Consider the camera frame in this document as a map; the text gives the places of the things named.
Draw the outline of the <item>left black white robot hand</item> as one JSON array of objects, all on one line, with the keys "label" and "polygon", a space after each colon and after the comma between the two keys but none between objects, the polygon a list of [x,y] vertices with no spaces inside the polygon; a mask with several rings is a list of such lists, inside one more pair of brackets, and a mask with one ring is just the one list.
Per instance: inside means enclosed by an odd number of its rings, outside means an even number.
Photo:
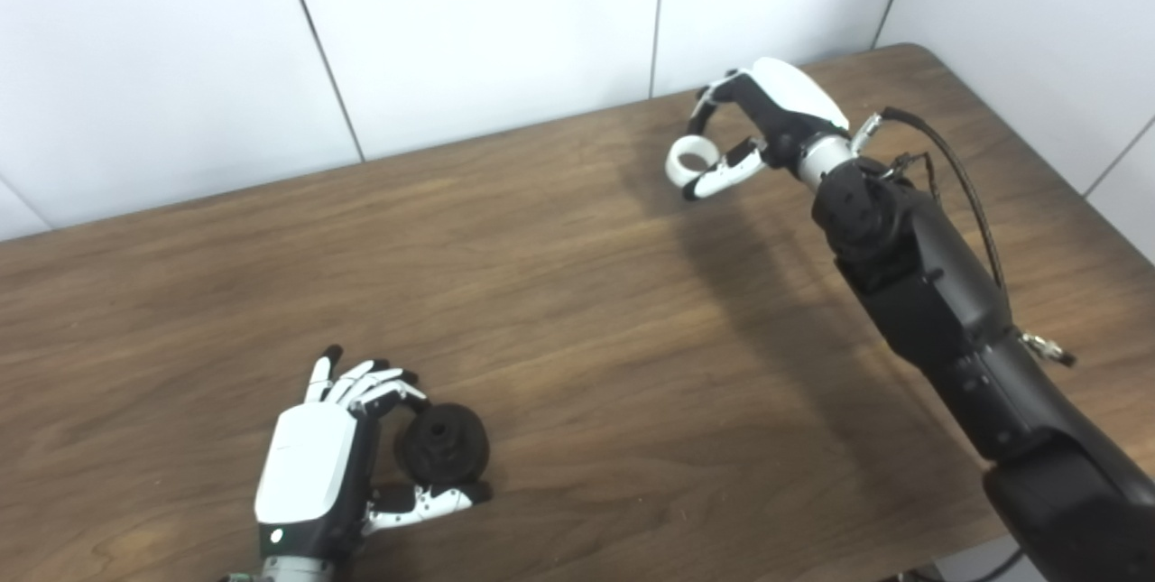
[{"label": "left black white robot hand", "polygon": [[301,402],[273,427],[254,501],[264,564],[346,561],[379,531],[489,503],[480,417],[431,402],[417,374],[370,359],[334,375],[343,349],[315,360]]}]

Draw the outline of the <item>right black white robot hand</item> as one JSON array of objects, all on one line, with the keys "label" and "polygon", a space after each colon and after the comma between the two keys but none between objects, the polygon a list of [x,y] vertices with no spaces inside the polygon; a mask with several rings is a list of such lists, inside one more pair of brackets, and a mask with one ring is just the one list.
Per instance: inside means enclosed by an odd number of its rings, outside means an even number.
[{"label": "right black white robot hand", "polygon": [[[722,152],[706,130],[726,104],[738,105],[758,134]],[[693,202],[762,170],[785,170],[815,192],[824,178],[854,159],[848,118],[836,102],[802,69],[762,57],[698,91],[688,130],[666,154],[665,174]]]}]

